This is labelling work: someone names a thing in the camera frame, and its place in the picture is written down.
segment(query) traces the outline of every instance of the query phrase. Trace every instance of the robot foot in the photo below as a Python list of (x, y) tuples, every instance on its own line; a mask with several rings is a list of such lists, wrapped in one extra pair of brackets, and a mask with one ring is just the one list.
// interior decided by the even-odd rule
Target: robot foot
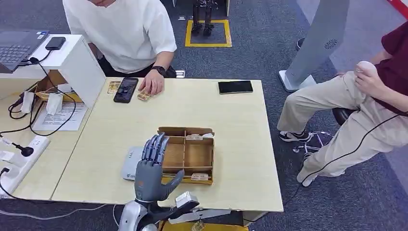
[(195, 24), (192, 26), (191, 29), (191, 34), (194, 36), (197, 36), (200, 33), (201, 28), (203, 27), (203, 25), (201, 24)]
[(214, 28), (214, 25), (213, 25), (213, 24), (210, 24), (210, 25), (205, 26), (203, 35), (204, 35), (204, 36), (210, 36), (210, 35), (211, 35), (211, 31), (212, 31), (213, 28)]

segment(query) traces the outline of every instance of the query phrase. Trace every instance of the black stool seat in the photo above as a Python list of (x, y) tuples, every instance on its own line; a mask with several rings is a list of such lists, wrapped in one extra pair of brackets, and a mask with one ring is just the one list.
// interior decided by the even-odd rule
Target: black stool seat
[(346, 109), (346, 108), (333, 108), (333, 115), (339, 125), (343, 125), (350, 115), (358, 110)]

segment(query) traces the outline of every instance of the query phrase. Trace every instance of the phone screen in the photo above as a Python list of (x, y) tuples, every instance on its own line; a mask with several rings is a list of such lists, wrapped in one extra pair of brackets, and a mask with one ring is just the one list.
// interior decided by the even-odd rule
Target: phone screen
[(114, 97), (114, 101), (117, 103), (130, 102), (130, 99), (132, 99), (132, 95), (135, 92), (138, 81), (138, 78), (123, 78)]
[(251, 81), (218, 82), (220, 94), (253, 92)]

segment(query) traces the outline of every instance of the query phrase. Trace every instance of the laptop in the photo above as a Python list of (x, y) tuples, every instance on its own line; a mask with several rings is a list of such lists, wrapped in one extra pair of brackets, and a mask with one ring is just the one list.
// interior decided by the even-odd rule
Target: laptop
[(48, 30), (0, 30), (0, 73), (13, 73), (49, 33)]

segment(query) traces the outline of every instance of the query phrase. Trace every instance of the robot finger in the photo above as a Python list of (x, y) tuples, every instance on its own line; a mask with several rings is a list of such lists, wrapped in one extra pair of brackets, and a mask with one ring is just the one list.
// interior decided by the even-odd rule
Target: robot finger
[(165, 133), (162, 132), (162, 133), (159, 135), (159, 137), (157, 137), (156, 142), (154, 143), (153, 151), (152, 151), (152, 159), (153, 159), (154, 162), (157, 161), (157, 157), (158, 157), (158, 155), (159, 155), (160, 144), (161, 144), (161, 142), (162, 142), (162, 139), (163, 139), (164, 135), (165, 135)]
[(150, 140), (147, 140), (146, 143), (144, 144), (143, 152), (141, 154), (141, 159), (146, 160), (147, 159), (147, 146), (149, 144)]
[(170, 139), (169, 137), (165, 137), (164, 140), (163, 140), (163, 142), (162, 142), (162, 144), (160, 145), (159, 155), (158, 155), (158, 157), (157, 157), (157, 162), (158, 162), (160, 165), (163, 164), (163, 160), (164, 160), (164, 158), (165, 158), (165, 150), (166, 150), (167, 143), (168, 143), (168, 140), (169, 140), (169, 139)]
[(154, 136), (150, 139), (149, 143), (147, 144), (147, 147), (146, 147), (146, 157), (147, 157), (148, 160), (151, 160), (151, 159), (152, 159), (153, 144), (154, 144), (154, 142), (156, 141), (156, 138), (157, 138), (157, 135), (154, 135)]

